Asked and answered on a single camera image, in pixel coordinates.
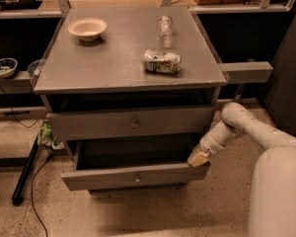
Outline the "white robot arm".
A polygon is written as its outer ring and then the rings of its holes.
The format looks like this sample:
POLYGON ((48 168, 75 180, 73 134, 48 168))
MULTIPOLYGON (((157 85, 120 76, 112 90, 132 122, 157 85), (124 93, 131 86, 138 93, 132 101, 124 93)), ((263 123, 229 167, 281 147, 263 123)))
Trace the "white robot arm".
POLYGON ((248 237, 296 237, 296 137, 232 102, 223 107, 219 122, 200 139, 187 163, 203 165, 242 133, 263 149, 252 178, 248 237))

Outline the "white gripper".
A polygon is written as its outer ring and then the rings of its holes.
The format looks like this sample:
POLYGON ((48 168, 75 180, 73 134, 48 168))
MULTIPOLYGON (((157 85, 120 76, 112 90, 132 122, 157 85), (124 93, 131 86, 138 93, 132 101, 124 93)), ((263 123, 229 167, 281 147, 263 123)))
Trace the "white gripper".
POLYGON ((221 152, 226 145, 242 132, 220 120, 199 141, 187 158, 187 163, 192 167, 198 167, 208 161, 210 154, 221 152))

